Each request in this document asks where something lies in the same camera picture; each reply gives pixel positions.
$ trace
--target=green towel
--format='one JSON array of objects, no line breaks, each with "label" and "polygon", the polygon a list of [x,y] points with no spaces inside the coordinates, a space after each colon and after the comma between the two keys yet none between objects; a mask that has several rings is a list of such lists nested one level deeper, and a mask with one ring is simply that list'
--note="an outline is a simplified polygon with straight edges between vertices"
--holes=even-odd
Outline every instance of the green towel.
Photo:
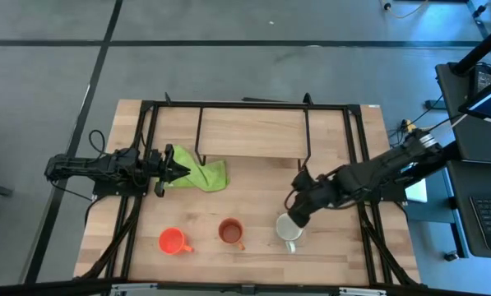
[{"label": "green towel", "polygon": [[204,166],[199,165],[190,153],[180,145],[174,145],[174,160],[190,169],[188,176],[166,183],[165,187],[198,187],[204,192],[225,189],[229,180],[225,170],[225,161],[218,160]]}]

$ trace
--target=red mug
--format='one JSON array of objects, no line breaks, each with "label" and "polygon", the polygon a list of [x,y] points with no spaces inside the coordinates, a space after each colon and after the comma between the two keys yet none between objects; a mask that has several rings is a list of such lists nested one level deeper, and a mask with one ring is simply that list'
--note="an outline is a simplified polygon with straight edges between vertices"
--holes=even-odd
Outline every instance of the red mug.
[{"label": "red mug", "polygon": [[238,244],[240,250],[245,250],[241,239],[243,236],[243,226],[235,218],[227,218],[220,223],[218,234],[225,243]]}]

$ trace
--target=gray floor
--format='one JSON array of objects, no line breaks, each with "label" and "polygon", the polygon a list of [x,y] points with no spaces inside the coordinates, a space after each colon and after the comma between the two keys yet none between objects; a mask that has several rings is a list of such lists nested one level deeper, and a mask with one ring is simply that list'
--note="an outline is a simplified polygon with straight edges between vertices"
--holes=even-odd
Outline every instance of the gray floor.
[{"label": "gray floor", "polygon": [[[102,39],[112,0],[0,1],[0,39]],[[404,14],[417,2],[394,2]],[[491,31],[491,8],[482,20]],[[430,3],[397,20],[368,0],[125,0],[114,39],[481,40],[464,4]],[[107,135],[118,99],[238,100],[256,96],[300,101],[380,104],[392,129],[416,118],[440,95],[434,66],[458,61],[470,49],[352,48],[111,48],[88,117],[79,155],[95,156],[87,133]],[[97,57],[97,48],[0,48],[0,284],[21,274],[50,186],[47,159],[64,152]],[[446,118],[434,111],[419,121]],[[452,138],[444,129],[436,137]],[[90,192],[91,183],[69,188]],[[72,276],[86,201],[63,200],[42,281]],[[446,263],[451,232],[441,224],[410,225],[422,280],[434,288],[491,293],[491,259]]]}]

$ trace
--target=wooden table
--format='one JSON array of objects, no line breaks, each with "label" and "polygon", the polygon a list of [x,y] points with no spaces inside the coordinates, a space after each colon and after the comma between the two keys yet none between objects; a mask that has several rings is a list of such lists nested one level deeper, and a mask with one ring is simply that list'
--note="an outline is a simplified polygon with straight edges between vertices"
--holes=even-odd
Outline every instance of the wooden table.
[{"label": "wooden table", "polygon": [[[108,149],[130,146],[137,123],[140,100],[119,101],[109,136]],[[361,106],[371,157],[388,150],[381,109]],[[172,143],[193,154],[199,108],[159,109],[153,147]],[[361,160],[356,122],[351,120],[358,160]],[[308,167],[313,176],[349,163],[342,113],[309,110],[312,156]],[[296,161],[284,158],[207,157],[207,162],[225,159],[229,186],[205,193],[197,188],[167,189],[164,198],[144,197],[130,280],[197,283],[367,285],[368,277],[356,207],[319,210],[289,255],[274,230],[276,218],[285,212],[283,200],[297,173]],[[82,239],[75,275],[93,265],[112,238],[120,197],[106,197],[90,211]],[[392,203],[380,211],[387,246],[414,279],[419,280],[410,232],[404,213]],[[224,244],[218,237],[222,219],[234,217],[245,228],[245,251]],[[157,245],[160,233],[179,227],[188,236],[194,253],[165,255]],[[115,275],[119,275],[124,249],[121,246]],[[377,276],[382,281],[378,251],[373,246]]]}]

